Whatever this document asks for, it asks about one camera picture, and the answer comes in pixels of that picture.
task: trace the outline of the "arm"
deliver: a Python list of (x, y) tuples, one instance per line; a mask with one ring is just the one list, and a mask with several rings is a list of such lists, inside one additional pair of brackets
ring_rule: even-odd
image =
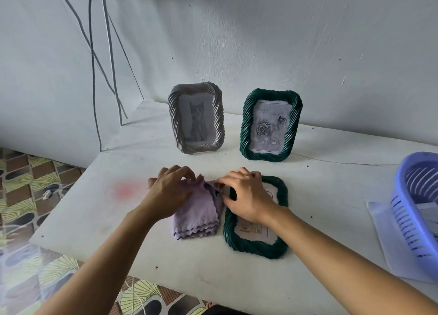
[(151, 227), (174, 214), (191, 195), (179, 190), (182, 177), (195, 179), (189, 168), (177, 165), (149, 179), (150, 191), (140, 205), (36, 315), (108, 315)]
[(260, 172), (240, 168), (217, 182), (236, 190), (236, 201), (224, 198), (233, 213), (280, 236), (349, 313), (438, 314), (438, 304), (411, 285), (278, 206), (263, 189)]

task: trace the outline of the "patterned floor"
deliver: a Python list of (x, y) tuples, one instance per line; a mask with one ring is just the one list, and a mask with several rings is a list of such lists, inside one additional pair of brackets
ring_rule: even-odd
[[(0, 148), (0, 315), (33, 314), (83, 264), (28, 243), (83, 172)], [(52, 194), (43, 200), (47, 190)], [(110, 315), (200, 315), (209, 306), (199, 298), (128, 276)]]

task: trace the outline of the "white wall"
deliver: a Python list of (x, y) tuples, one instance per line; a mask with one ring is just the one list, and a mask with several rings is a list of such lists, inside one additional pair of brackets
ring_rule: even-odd
[[(88, 0), (70, 0), (85, 28)], [(257, 87), (297, 91), (301, 122), (438, 144), (436, 0), (108, 0), (146, 97), (213, 81), (226, 112)], [(0, 0), (0, 146), (88, 165), (90, 53), (62, 0)], [(100, 0), (96, 50), (110, 75)], [(127, 111), (141, 100), (114, 37)], [(97, 72), (104, 143), (115, 99)]]

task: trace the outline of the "hand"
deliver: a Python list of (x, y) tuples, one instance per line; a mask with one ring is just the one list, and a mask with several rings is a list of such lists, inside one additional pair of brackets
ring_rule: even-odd
[(266, 225), (266, 216), (277, 205), (263, 188), (260, 172), (240, 168), (228, 172), (216, 182), (229, 185), (236, 191), (236, 201), (223, 197), (223, 202), (233, 213), (250, 222)]
[(189, 167), (181, 168), (174, 165), (170, 169), (162, 168), (158, 178), (149, 178), (150, 191), (137, 208), (143, 212), (146, 211), (153, 223), (172, 216), (193, 192), (182, 190), (179, 183), (183, 177), (192, 181), (196, 180)]

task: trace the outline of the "red stain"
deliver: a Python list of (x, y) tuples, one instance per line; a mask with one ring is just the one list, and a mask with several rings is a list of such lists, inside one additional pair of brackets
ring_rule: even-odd
[(137, 181), (119, 181), (113, 186), (114, 196), (118, 201), (127, 201), (138, 194), (142, 186)]

